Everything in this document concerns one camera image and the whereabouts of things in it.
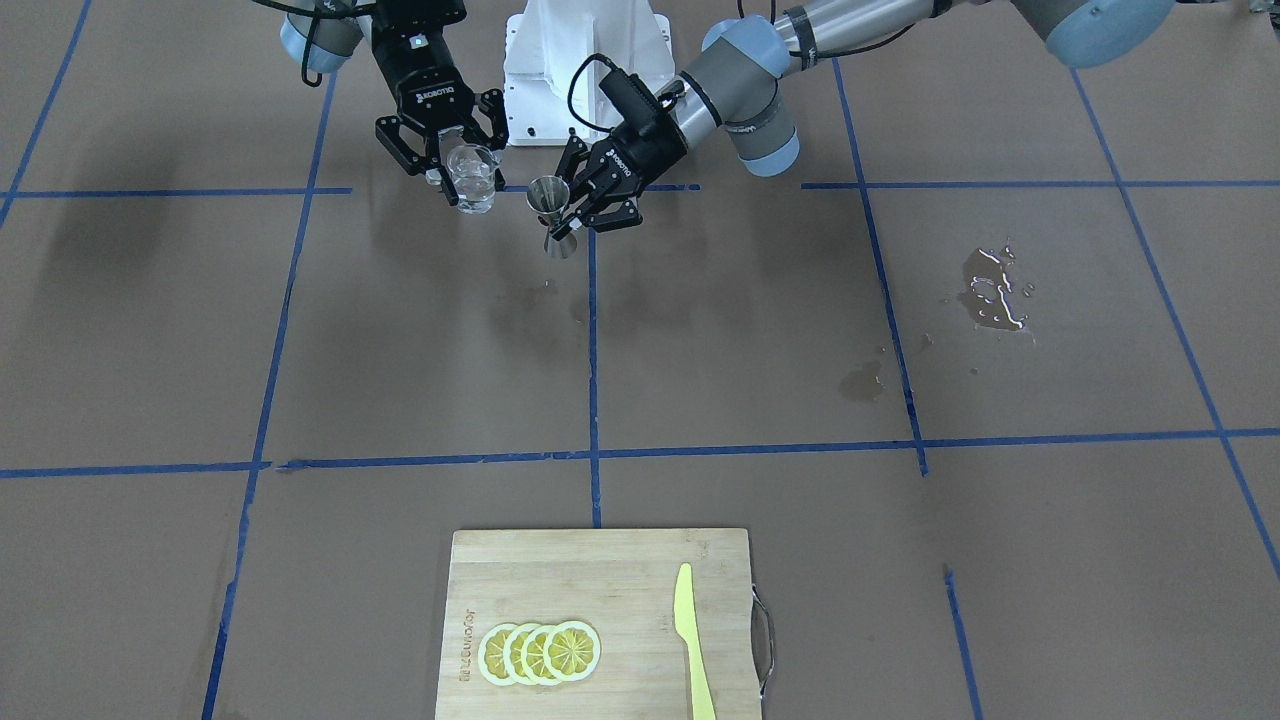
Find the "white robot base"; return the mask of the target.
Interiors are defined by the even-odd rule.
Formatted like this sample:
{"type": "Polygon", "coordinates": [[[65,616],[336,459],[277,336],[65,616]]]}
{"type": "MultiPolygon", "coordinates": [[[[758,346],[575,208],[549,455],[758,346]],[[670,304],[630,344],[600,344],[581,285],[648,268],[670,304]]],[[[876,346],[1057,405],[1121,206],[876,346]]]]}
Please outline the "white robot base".
{"type": "Polygon", "coordinates": [[[507,19],[504,40],[511,146],[562,146],[571,133],[595,142],[620,123],[595,54],[653,94],[676,73],[669,19],[648,1],[529,1],[507,19]]]}

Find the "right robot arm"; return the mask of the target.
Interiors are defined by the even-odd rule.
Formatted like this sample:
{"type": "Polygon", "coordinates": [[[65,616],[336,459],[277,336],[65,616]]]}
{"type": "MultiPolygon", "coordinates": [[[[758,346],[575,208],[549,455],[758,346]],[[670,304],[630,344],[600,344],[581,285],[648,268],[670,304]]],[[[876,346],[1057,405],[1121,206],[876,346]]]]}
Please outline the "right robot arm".
{"type": "Polygon", "coordinates": [[[317,87],[338,72],[361,41],[396,101],[396,113],[375,122],[375,136],[408,176],[442,187],[460,201],[454,172],[445,165],[443,135],[457,129],[500,159],[509,140],[503,92],[475,94],[454,64],[443,29],[465,20],[462,1],[268,3],[283,12],[280,41],[300,64],[303,82],[317,87]]]}

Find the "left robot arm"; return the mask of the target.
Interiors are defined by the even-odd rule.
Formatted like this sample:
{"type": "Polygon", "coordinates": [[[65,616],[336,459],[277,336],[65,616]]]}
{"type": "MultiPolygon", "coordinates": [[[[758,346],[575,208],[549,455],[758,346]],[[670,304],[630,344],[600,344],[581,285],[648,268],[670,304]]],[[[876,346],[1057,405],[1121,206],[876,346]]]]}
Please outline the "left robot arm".
{"type": "Polygon", "coordinates": [[[774,20],[730,18],[708,29],[698,56],[655,91],[594,54],[591,60],[605,65],[599,90],[620,122],[594,143],[577,136],[567,142],[556,170],[567,197],[547,223],[548,240],[640,224],[639,197],[718,129],[754,176],[787,170],[800,138],[782,79],[883,47],[950,8],[948,1],[809,1],[774,20]]]}

